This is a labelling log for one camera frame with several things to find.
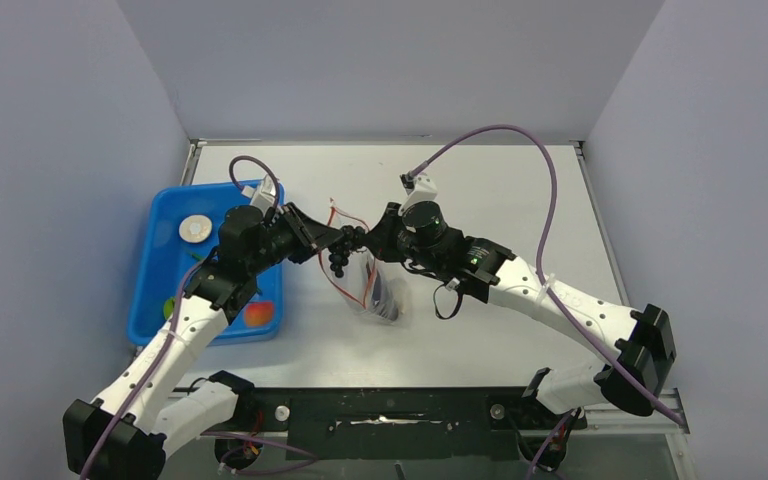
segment white round object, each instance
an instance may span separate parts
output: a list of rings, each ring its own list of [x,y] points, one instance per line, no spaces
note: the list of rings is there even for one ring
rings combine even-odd
[[[213,222],[204,215],[190,215],[178,227],[178,235],[187,243],[201,243],[210,236]]]

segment blue tray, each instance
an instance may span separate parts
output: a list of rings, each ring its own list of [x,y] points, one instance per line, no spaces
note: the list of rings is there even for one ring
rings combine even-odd
[[[249,180],[240,183],[256,187],[259,182]],[[279,199],[283,201],[283,198],[284,188],[279,186]],[[225,218],[225,212],[248,202],[249,199],[241,195],[232,183],[167,188],[154,197],[137,287],[128,315],[128,338],[131,342],[148,345],[165,323],[163,303],[175,295],[181,277],[196,263],[194,254],[206,257],[210,249],[219,243],[219,225]],[[204,242],[187,243],[178,236],[178,226],[186,217],[196,214],[210,218],[213,228]],[[212,345],[268,340],[278,333],[284,313],[281,265],[260,274],[257,286],[262,294],[256,294],[250,303],[272,302],[275,307],[272,320],[265,325],[248,327],[243,321],[243,309]]]

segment white table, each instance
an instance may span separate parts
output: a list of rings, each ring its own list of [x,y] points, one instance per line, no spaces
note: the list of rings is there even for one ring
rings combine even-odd
[[[374,225],[388,201],[401,201],[399,174],[429,157],[433,145],[208,144],[193,183],[228,181],[228,162],[249,154],[267,162],[305,213],[327,220],[329,198]],[[547,272],[619,303],[620,295],[582,171],[572,146],[551,147],[558,172],[557,214],[546,248]],[[261,178],[239,165],[238,178]],[[426,171],[449,225],[486,237],[534,262],[549,201],[549,176],[533,146],[452,149]],[[259,387],[463,387],[527,384],[545,366],[583,362],[583,347],[522,314],[474,299],[452,320],[434,316],[437,284],[409,282],[412,301],[395,325],[355,316],[316,261],[284,264],[284,324],[266,342],[210,347],[182,380],[228,370]]]

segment robotic arm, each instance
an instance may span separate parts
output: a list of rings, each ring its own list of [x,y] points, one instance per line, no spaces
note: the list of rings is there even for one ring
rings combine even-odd
[[[257,275],[284,259],[303,263],[325,248],[368,248],[384,261],[442,282],[484,303],[516,310],[592,350],[558,307],[548,288],[571,309],[618,362],[658,395],[675,360],[669,318],[654,306],[643,312],[611,305],[553,278],[545,285],[535,268],[488,239],[450,227],[434,202],[426,175],[402,178],[408,197],[390,203],[369,232],[322,225],[292,203],[277,210],[254,192],[251,205],[228,211],[219,245],[186,285],[175,329],[167,322],[134,362],[91,402],[76,400],[66,411],[64,435],[69,468],[80,472],[105,427],[142,378],[168,336],[166,356],[117,422],[90,472],[91,478],[154,479],[166,458],[216,424],[249,411],[254,385],[218,372],[192,395],[166,408],[170,393],[196,358],[232,322],[257,291]],[[635,415],[653,407],[596,353],[594,361],[569,370],[538,371],[523,397],[554,414],[610,402]]]

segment screw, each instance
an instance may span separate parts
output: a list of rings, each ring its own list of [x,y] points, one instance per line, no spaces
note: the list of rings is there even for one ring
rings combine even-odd
[[[290,418],[290,408],[286,405],[278,405],[275,409],[275,420],[286,422],[288,418]]]
[[[498,403],[493,405],[490,407],[490,417],[493,418],[493,420],[501,420],[505,418],[505,407]]]

